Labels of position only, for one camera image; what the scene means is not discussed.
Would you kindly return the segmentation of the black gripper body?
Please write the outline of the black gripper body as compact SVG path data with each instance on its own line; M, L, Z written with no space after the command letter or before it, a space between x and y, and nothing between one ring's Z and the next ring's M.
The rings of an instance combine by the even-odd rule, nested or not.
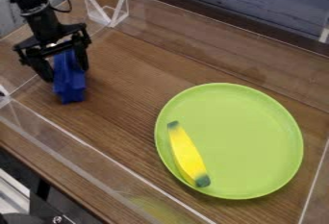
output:
M68 49L74 50L74 40L82 39L88 47L91 38L84 23L62 24L50 7L24 11L21 16L32 31L32 36L13 46L19 61L30 65L31 57L47 58Z

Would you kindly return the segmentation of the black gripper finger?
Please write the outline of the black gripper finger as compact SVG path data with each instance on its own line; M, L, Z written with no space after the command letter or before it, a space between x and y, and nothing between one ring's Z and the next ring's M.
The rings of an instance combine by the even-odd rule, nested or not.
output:
M83 71L88 70L88 57L86 53L86 45L82 39L76 38L74 40L74 51L79 66Z
M50 65L50 62L44 58L31 57L28 59L30 65L42 79L51 83L54 80L54 71Z

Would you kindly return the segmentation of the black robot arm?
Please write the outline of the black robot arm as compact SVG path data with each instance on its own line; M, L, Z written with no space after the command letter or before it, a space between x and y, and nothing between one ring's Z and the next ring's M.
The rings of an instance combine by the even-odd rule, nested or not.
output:
M47 57L74 50L80 70L88 69L86 49L91 38L84 23L62 24L56 12L70 12L72 9L55 8L50 0L9 0L20 9L20 16L25 19L32 36L13 46L19 61L28 65L42 79L54 81L54 70Z

